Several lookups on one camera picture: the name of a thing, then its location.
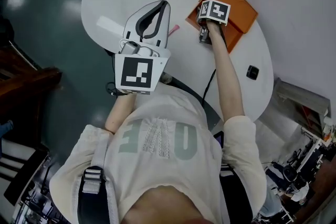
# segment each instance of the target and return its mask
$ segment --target hand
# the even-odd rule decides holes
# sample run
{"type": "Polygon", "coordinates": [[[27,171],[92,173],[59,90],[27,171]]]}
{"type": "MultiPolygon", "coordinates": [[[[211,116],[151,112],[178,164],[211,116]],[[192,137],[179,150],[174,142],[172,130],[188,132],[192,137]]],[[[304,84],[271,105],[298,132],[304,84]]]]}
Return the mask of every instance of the hand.
{"type": "Polygon", "coordinates": [[[221,35],[221,31],[219,29],[219,24],[214,23],[210,20],[206,21],[206,26],[208,27],[209,33],[210,33],[210,37],[213,35],[221,35]]]}

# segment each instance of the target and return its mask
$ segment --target equipment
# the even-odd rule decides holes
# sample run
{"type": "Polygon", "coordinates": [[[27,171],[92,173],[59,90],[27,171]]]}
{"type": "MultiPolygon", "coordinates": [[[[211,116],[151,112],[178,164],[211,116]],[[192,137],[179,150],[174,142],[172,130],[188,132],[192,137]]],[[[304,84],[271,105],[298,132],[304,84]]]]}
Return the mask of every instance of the equipment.
{"type": "Polygon", "coordinates": [[[170,19],[167,1],[156,1],[142,7],[128,18],[115,55],[115,87],[122,93],[150,94],[171,56],[166,49],[170,19]],[[155,29],[144,32],[158,14],[155,29]]]}
{"type": "MultiPolygon", "coordinates": [[[[212,45],[209,30],[206,26],[207,20],[212,20],[218,24],[227,25],[231,6],[229,4],[217,1],[206,0],[202,2],[201,9],[197,14],[197,24],[201,27],[199,31],[200,43],[212,45]]],[[[221,35],[225,41],[222,28],[219,27],[221,35]]]]}

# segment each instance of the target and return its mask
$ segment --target wire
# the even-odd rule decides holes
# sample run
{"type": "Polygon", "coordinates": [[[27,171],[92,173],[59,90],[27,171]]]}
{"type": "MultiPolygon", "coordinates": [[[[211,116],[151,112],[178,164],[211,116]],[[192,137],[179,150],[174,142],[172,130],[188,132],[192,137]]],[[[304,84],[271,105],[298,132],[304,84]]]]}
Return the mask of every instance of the wire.
{"type": "MultiPolygon", "coordinates": [[[[226,45],[226,39],[225,39],[225,36],[224,36],[224,33],[223,33],[221,27],[219,27],[219,31],[220,31],[220,35],[221,35],[222,38],[223,38],[223,41],[224,41],[224,43],[225,43],[225,46],[226,46],[226,48],[227,48],[227,45],[226,45]]],[[[202,103],[201,103],[201,104],[202,104],[202,107],[204,107],[205,96],[206,96],[206,93],[207,93],[208,90],[209,90],[211,81],[212,81],[212,79],[214,78],[215,73],[216,73],[216,69],[215,69],[214,72],[212,73],[212,75],[211,75],[211,77],[210,77],[210,80],[209,80],[209,82],[208,82],[208,85],[207,85],[206,88],[205,88],[205,91],[204,91],[204,94],[203,94],[203,98],[202,98],[202,103]]]]}
{"type": "Polygon", "coordinates": [[[128,93],[123,93],[117,90],[116,85],[115,85],[115,75],[116,75],[116,71],[114,69],[114,56],[115,54],[111,53],[110,51],[107,51],[107,54],[109,56],[111,56],[112,58],[112,68],[113,68],[113,81],[110,81],[108,83],[105,84],[105,90],[108,92],[108,94],[115,96],[116,98],[118,98],[118,96],[121,95],[127,95],[128,93]]]}
{"type": "Polygon", "coordinates": [[[116,98],[118,98],[118,93],[117,93],[117,89],[116,89],[116,85],[115,85],[115,75],[116,75],[116,72],[114,70],[114,54],[111,55],[111,58],[112,58],[112,68],[113,68],[113,81],[110,81],[110,82],[106,83],[105,90],[110,95],[114,95],[116,98]]]}
{"type": "Polygon", "coordinates": [[[215,73],[216,73],[216,69],[215,69],[214,72],[212,73],[211,78],[210,78],[210,80],[209,80],[209,82],[208,82],[208,85],[207,85],[206,88],[205,88],[205,91],[204,91],[204,94],[203,94],[203,98],[202,98],[202,107],[204,107],[205,96],[206,96],[206,93],[207,93],[208,90],[209,90],[210,83],[211,83],[212,79],[214,78],[215,73]]]}

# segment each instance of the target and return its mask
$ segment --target gray floor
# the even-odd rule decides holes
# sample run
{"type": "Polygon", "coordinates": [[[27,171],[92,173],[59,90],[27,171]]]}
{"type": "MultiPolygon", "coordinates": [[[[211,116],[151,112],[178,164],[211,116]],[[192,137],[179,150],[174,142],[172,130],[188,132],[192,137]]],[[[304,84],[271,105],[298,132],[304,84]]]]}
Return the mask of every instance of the gray floor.
{"type": "MultiPolygon", "coordinates": [[[[113,77],[111,60],[85,32],[80,5],[81,0],[8,0],[4,8],[15,43],[41,67],[63,72],[60,88],[47,98],[41,128],[60,163],[86,124],[103,126],[115,101],[105,92],[113,77]]],[[[206,112],[214,126],[217,114],[209,107],[206,112]]]]}

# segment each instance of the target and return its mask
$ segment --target strap buckle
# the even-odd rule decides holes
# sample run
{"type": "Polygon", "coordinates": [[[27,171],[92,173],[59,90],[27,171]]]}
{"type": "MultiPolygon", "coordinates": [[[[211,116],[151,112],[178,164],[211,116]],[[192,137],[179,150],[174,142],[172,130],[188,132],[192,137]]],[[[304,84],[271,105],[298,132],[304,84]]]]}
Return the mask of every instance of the strap buckle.
{"type": "Polygon", "coordinates": [[[83,193],[98,194],[103,182],[103,169],[98,166],[89,167],[83,174],[83,193]]]}
{"type": "Polygon", "coordinates": [[[233,176],[234,173],[232,172],[233,169],[226,163],[222,163],[220,166],[220,177],[226,177],[226,176],[233,176]]]}

